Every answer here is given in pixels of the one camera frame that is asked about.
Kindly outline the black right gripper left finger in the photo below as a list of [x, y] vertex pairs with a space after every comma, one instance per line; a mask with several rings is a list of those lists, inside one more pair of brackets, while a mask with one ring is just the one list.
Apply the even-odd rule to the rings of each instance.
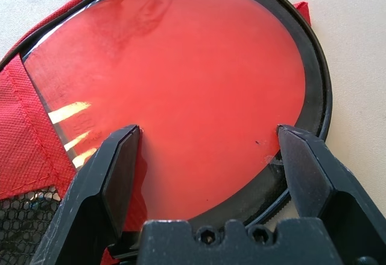
[[137, 125], [108, 136], [75, 175], [31, 264], [100, 264], [122, 235], [133, 190]]

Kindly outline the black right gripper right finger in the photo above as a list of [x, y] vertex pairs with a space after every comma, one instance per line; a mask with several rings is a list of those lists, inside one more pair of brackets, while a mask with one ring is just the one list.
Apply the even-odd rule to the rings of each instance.
[[317, 217], [344, 264], [385, 264], [385, 217], [325, 142], [279, 125], [289, 194], [300, 217]]

